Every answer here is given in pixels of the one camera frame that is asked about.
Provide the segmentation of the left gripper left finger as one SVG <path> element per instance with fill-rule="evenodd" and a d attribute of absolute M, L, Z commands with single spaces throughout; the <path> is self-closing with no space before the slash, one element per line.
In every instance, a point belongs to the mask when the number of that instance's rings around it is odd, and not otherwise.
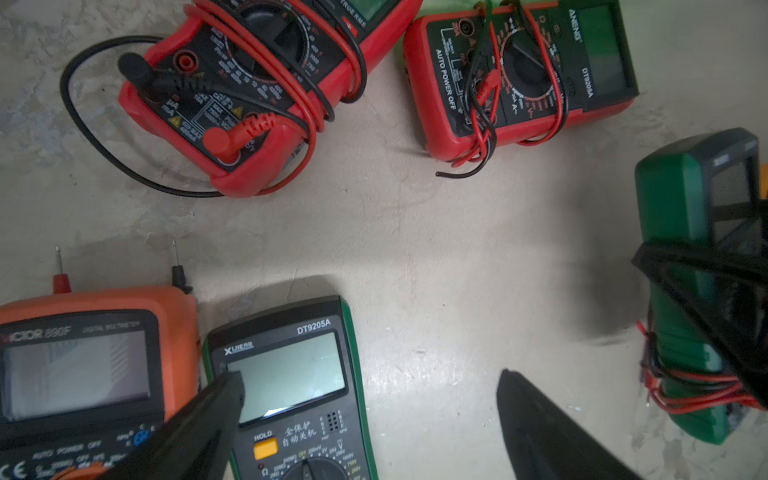
<path fill-rule="evenodd" d="M 102 479 L 221 479 L 232 450 L 245 390 L 226 372 L 195 396 Z"/>

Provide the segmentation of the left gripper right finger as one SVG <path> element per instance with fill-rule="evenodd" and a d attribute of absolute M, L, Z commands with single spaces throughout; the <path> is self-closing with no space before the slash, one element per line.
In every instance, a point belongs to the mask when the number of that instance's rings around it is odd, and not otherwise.
<path fill-rule="evenodd" d="M 637 479 L 517 371 L 501 372 L 496 390 L 507 455 L 518 479 Z"/>

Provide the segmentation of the green DT9205A multimeter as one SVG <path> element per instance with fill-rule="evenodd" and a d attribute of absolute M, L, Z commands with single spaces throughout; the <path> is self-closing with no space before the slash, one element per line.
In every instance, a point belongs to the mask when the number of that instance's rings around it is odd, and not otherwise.
<path fill-rule="evenodd" d="M 210 331 L 206 378 L 244 384 L 229 464 L 236 479 L 375 479 L 351 310 L 340 296 L 295 302 Z"/>

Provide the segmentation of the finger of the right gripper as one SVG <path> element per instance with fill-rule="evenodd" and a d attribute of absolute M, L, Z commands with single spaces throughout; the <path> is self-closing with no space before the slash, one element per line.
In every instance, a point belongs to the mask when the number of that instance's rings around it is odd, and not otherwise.
<path fill-rule="evenodd" d="M 683 311 L 757 403 L 767 405 L 767 257 L 645 242 L 632 264 Z"/>

